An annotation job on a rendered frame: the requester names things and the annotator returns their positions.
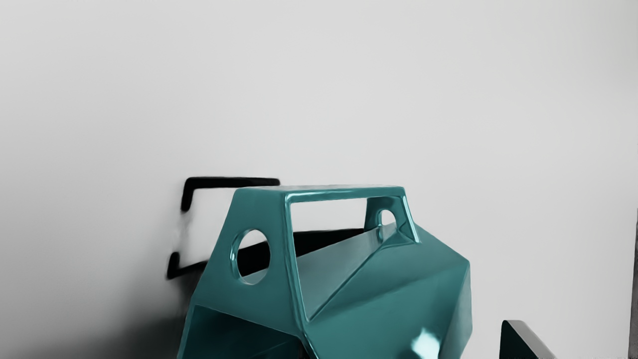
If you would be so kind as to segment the teal faceted mug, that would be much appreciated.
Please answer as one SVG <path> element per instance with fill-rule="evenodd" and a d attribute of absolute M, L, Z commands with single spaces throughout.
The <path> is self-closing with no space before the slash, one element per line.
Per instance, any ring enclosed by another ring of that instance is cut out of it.
<path fill-rule="evenodd" d="M 292 205 L 353 198 L 363 232 L 297 255 Z M 469 261 L 403 187 L 255 186 L 233 194 L 177 359 L 460 359 L 471 333 Z"/>

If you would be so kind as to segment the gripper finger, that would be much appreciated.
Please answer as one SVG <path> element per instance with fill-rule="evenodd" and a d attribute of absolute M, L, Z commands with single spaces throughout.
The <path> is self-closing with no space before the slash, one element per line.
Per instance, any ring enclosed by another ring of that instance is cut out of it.
<path fill-rule="evenodd" d="M 499 359 L 557 359 L 540 337 L 521 320 L 501 323 Z"/>

